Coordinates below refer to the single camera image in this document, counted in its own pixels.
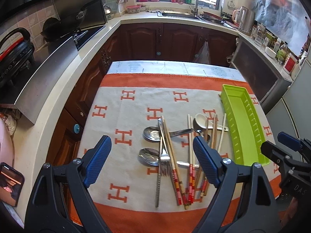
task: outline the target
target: tablecloth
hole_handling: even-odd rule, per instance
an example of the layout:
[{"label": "tablecloth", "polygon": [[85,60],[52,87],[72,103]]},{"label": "tablecloth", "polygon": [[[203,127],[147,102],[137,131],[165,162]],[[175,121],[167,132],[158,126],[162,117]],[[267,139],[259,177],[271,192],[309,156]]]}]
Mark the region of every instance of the tablecloth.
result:
[{"label": "tablecloth", "polygon": [[[222,121],[224,110],[219,94],[223,84],[242,86],[248,90],[265,138],[274,143],[265,114],[249,85],[241,81],[243,78],[234,80],[238,77],[238,71],[231,73],[221,68],[227,74],[237,74],[234,79],[226,79],[227,75],[223,74],[208,77],[146,74],[141,71],[135,73],[137,67],[134,73],[116,73],[116,66],[117,64],[112,66],[114,73],[107,74],[98,89],[78,151],[78,157],[83,157],[102,135],[108,135],[112,139],[111,153],[96,183],[89,187],[89,193],[113,232],[191,232],[206,211],[216,189],[210,185],[203,200],[198,198],[198,189],[194,203],[185,210],[183,206],[177,206],[170,177],[162,177],[160,203],[155,208],[157,168],[140,163],[138,153],[142,148],[158,150],[159,144],[143,138],[144,128],[157,126],[157,119],[161,115],[164,116],[169,131],[186,129],[187,114],[195,116],[202,113],[210,119],[213,113],[217,113]],[[189,161],[188,136],[175,137],[172,141],[177,160]],[[224,134],[220,154],[234,158],[229,132]],[[280,193],[277,166],[271,162],[264,169],[277,196]],[[180,172],[182,181],[187,186],[188,171],[180,168]],[[241,187],[242,184],[237,184],[225,224],[233,219]],[[74,210],[71,217],[73,221],[79,222]]]}]

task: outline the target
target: wooden cabinet door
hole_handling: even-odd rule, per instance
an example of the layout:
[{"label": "wooden cabinet door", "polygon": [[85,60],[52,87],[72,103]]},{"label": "wooden cabinet door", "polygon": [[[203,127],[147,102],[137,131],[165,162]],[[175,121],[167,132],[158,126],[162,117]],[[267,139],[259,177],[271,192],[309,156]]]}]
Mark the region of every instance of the wooden cabinet door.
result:
[{"label": "wooden cabinet door", "polygon": [[125,60],[161,60],[162,23],[135,23],[120,26]]},{"label": "wooden cabinet door", "polygon": [[229,67],[230,64],[227,63],[227,57],[235,52],[235,39],[237,36],[212,29],[206,30],[211,65]]},{"label": "wooden cabinet door", "polygon": [[74,132],[77,122],[63,109],[52,135],[51,143],[46,156],[46,162],[53,166],[68,164],[77,157],[83,128],[80,127],[78,134]]},{"label": "wooden cabinet door", "polygon": [[193,62],[204,43],[204,33],[197,26],[164,24],[162,60]]},{"label": "wooden cabinet door", "polygon": [[110,65],[109,54],[102,48],[82,73],[65,104],[65,109],[82,127],[85,125],[96,92]]},{"label": "wooden cabinet door", "polygon": [[124,60],[122,45],[121,45],[121,32],[118,28],[108,40],[104,43],[103,49],[109,52],[111,61]]}]

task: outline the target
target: green tray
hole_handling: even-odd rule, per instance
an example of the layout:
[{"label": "green tray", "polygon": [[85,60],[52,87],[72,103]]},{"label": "green tray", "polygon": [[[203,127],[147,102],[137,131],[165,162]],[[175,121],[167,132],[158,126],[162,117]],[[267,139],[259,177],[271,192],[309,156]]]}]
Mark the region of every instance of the green tray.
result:
[{"label": "green tray", "polygon": [[254,162],[268,165],[269,159],[260,151],[265,137],[246,88],[223,85],[220,98],[227,114],[234,162],[245,166]]}]

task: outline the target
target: sink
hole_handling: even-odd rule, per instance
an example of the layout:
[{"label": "sink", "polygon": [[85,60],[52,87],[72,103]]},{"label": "sink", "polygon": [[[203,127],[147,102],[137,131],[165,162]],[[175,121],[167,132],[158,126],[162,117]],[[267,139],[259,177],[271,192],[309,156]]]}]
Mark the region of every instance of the sink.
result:
[{"label": "sink", "polygon": [[189,19],[200,20],[200,18],[196,17],[193,14],[176,12],[176,11],[158,12],[158,16],[163,16],[163,17],[181,17],[181,18],[189,18]]}]

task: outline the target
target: smartphone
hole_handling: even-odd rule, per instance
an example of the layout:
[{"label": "smartphone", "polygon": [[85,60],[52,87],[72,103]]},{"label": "smartphone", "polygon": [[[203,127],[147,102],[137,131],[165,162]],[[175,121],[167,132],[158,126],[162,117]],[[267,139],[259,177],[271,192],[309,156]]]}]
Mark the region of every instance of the smartphone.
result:
[{"label": "smartphone", "polygon": [[25,178],[6,163],[0,163],[0,200],[16,207]]}]

